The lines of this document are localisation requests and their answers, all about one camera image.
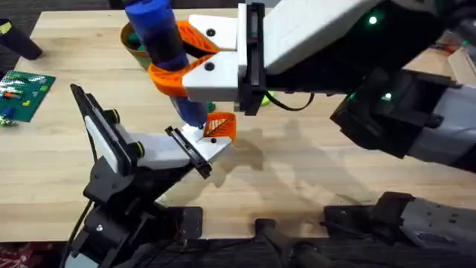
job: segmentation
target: orange clip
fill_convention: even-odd
[[[206,60],[210,59],[214,54],[219,52],[219,49],[208,39],[206,39],[200,32],[195,30],[187,21],[177,21],[178,32],[182,40],[188,45],[198,48],[207,55],[197,59],[188,67],[180,71],[166,71],[162,68],[149,65],[149,77],[154,82],[155,87],[170,97],[187,97],[187,93],[182,84],[182,78],[189,71],[199,66]]]
[[[203,130],[204,137],[230,137],[234,141],[237,134],[237,117],[231,112],[212,112],[207,115]]]

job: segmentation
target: green circuit board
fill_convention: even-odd
[[[9,71],[0,81],[0,93],[19,92],[13,93],[14,98],[0,98],[0,113],[11,107],[14,112],[10,119],[30,122],[55,79],[48,75]]]

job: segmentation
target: wooden table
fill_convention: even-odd
[[[176,16],[191,13],[236,11],[177,10]],[[164,134],[181,126],[169,98],[123,49],[119,33],[126,22],[123,11],[40,16],[32,37],[45,54],[21,59],[16,70],[57,81],[31,123],[0,129],[0,241],[65,240],[86,204],[92,157],[71,83],[118,109],[131,132]],[[445,62],[427,51],[411,68],[442,73]],[[308,98],[277,97],[290,106]],[[324,236],[318,222],[325,205],[373,204],[384,191],[476,208],[475,175],[355,146],[328,119],[340,100],[317,96],[299,113],[267,106],[257,117],[238,115],[234,150],[213,165],[211,178],[192,172],[167,192],[165,203],[203,207],[204,237],[250,236],[258,217],[279,220],[292,235]]]

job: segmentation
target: blue object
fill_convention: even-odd
[[[154,65],[167,71],[178,71],[188,66],[169,0],[137,1],[125,10]],[[185,123],[193,127],[204,126],[207,121],[204,103],[192,102],[184,97],[170,99]]]
[[[12,107],[7,107],[1,111],[1,116],[6,119],[11,119],[13,117],[13,113],[15,112],[15,109]]]

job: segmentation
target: green led light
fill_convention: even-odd
[[[382,100],[391,101],[392,100],[392,93],[385,93],[385,95],[382,97]]]
[[[378,21],[379,21],[379,20],[377,19],[376,16],[371,16],[371,17],[369,18],[369,23],[372,24],[372,25],[376,24]]]
[[[356,93],[357,93],[357,92],[352,93],[352,94],[347,98],[347,100],[350,101],[350,100],[352,100],[353,98],[355,98],[355,97],[356,97]]]

